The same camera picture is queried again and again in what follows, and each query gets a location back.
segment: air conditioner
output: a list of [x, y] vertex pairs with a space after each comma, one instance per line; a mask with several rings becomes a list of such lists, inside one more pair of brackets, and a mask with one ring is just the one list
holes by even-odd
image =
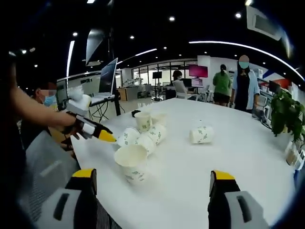
[[262, 33], [277, 41], [281, 39], [283, 31], [277, 23], [268, 19], [266, 15], [254, 7], [247, 6], [246, 8], [248, 29]]

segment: face mask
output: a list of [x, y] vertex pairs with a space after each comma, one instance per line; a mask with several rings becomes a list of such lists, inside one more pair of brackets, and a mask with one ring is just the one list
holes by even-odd
[[46, 96], [43, 105], [45, 106], [51, 106], [55, 102], [55, 95], [52, 96]]
[[249, 62], [241, 62], [241, 61], [239, 61], [238, 63], [240, 65], [240, 67], [243, 68], [243, 69], [249, 67]]

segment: black ceiling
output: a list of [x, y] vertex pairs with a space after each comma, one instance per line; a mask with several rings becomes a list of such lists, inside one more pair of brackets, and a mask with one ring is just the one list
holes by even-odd
[[[137, 53], [157, 48], [155, 52], [130, 58], [119, 65], [124, 68], [158, 61], [195, 58], [207, 52], [210, 56], [237, 59], [246, 54], [250, 62], [271, 69], [296, 84], [304, 81], [288, 67], [268, 55], [250, 49], [225, 44], [189, 44], [189, 41], [225, 41], [241, 43], [269, 52], [294, 68], [303, 71], [302, 36], [295, 21], [300, 21], [301, 9], [292, 2], [255, 1], [254, 7], [278, 21], [285, 28], [290, 42], [294, 45], [291, 58], [287, 57], [282, 41], [275, 41], [260, 33], [246, 28], [244, 0], [235, 1], [174, 1], [174, 0], [112, 0], [112, 10], [105, 4], [109, 0], [96, 0], [87, 4], [87, 0], [26, 2], [14, 6], [15, 33], [11, 50], [18, 55], [18, 81], [28, 86], [36, 77], [59, 79], [66, 76], [67, 57], [70, 41], [75, 40], [71, 59], [70, 75], [86, 71], [99, 70], [102, 65], [86, 67], [85, 50], [90, 29], [100, 28], [108, 31], [113, 28], [114, 56], [119, 61], [128, 59]], [[241, 19], [235, 13], [242, 14]], [[34, 52], [21, 54], [21, 49]], [[93, 56], [93, 60], [109, 60], [108, 43], [104, 42]]]

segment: floor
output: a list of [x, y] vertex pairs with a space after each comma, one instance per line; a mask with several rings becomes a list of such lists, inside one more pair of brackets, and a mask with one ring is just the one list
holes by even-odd
[[[125, 110], [125, 112], [130, 112], [130, 111], [133, 111], [133, 110], [136, 110], [138, 109], [139, 107], [143, 107], [143, 106], [147, 106], [151, 103], [157, 103], [155, 101], [152, 101], [152, 99], [150, 97], [148, 98], [142, 98], [142, 99], [136, 99], [136, 100], [131, 100], [131, 101], [121, 101], [120, 100], [120, 105], [121, 107]], [[90, 107], [90, 112], [91, 114], [93, 114], [94, 112], [97, 111], [97, 107], [98, 106], [94, 106], [94, 107]], [[116, 111], [115, 111], [115, 107], [114, 107], [114, 103], [111, 103], [109, 102], [108, 103], [108, 108], [106, 109], [107, 107], [107, 103], [104, 103], [103, 107], [102, 107], [102, 112], [104, 113], [105, 111], [105, 117], [102, 118], [102, 121], [104, 120], [107, 120], [107, 118], [111, 119], [113, 117], [116, 116]], [[97, 117], [93, 117], [93, 121], [95, 122], [99, 122], [100, 118], [100, 114], [98, 112], [96, 112], [94, 114], [94, 116], [97, 116]]]

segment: white paper cup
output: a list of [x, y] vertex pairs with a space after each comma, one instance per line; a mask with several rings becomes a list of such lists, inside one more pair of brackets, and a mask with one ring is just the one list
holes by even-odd
[[151, 115], [148, 112], [138, 112], [134, 115], [138, 130], [143, 133], [151, 127]]
[[133, 127], [127, 127], [123, 134], [118, 137], [116, 143], [120, 146], [126, 146], [129, 144], [133, 144], [134, 141], [140, 136], [140, 133], [137, 129]]
[[147, 134], [148, 137], [150, 137], [151, 140], [158, 145], [166, 138], [167, 131], [165, 126], [161, 125], [160, 123], [156, 123], [145, 134]]
[[146, 149], [147, 155], [152, 154], [156, 150], [156, 144], [147, 134], [141, 134], [140, 137], [134, 141], [134, 144], [142, 145]]
[[147, 151], [143, 146], [124, 146], [115, 152], [114, 160], [129, 183], [140, 184], [147, 178]]
[[190, 131], [190, 141], [193, 144], [209, 143], [214, 138], [214, 130], [210, 126], [198, 127]]
[[166, 114], [159, 113], [159, 114], [153, 114], [152, 115], [152, 124], [160, 123], [163, 126], [166, 126]]

